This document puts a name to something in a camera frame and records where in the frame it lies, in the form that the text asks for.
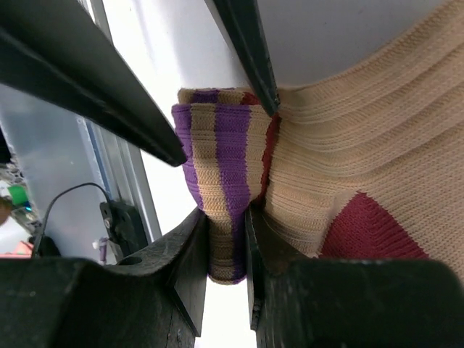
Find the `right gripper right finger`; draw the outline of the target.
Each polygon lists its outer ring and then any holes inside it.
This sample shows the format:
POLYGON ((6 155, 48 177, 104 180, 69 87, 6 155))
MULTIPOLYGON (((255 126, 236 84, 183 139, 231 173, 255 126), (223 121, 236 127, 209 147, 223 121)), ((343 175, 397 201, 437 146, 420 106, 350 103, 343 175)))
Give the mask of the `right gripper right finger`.
POLYGON ((461 347, 463 286, 430 260, 309 258, 245 214, 251 329, 259 347, 461 347))

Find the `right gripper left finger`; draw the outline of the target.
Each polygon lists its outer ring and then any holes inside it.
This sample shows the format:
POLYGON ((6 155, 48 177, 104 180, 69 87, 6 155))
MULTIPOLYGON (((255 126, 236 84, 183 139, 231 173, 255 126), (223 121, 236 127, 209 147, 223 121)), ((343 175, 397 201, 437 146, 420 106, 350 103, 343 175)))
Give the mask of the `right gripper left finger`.
POLYGON ((81 258, 1 261, 3 347, 192 347, 202 332, 207 218, 116 265, 81 258))

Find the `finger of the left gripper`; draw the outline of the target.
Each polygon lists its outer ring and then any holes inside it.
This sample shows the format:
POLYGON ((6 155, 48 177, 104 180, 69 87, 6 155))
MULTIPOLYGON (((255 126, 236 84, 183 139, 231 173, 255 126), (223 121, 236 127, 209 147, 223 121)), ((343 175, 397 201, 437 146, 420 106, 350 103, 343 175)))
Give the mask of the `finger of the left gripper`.
POLYGON ((1 2, 1 84, 84 116, 177 167, 175 131, 78 1, 1 2))
POLYGON ((274 116, 280 99, 257 1, 209 0, 206 5, 254 94, 274 116))

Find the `tan maroon striped sock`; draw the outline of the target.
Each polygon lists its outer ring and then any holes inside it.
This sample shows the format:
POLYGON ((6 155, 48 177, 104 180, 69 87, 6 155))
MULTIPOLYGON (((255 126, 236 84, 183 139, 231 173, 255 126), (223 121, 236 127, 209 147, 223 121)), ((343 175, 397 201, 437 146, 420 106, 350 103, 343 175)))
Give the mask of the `tan maroon striped sock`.
POLYGON ((187 89, 172 108, 210 277, 247 271, 245 212, 314 258, 430 259, 463 274, 463 3, 447 1, 359 64, 281 88, 187 89))

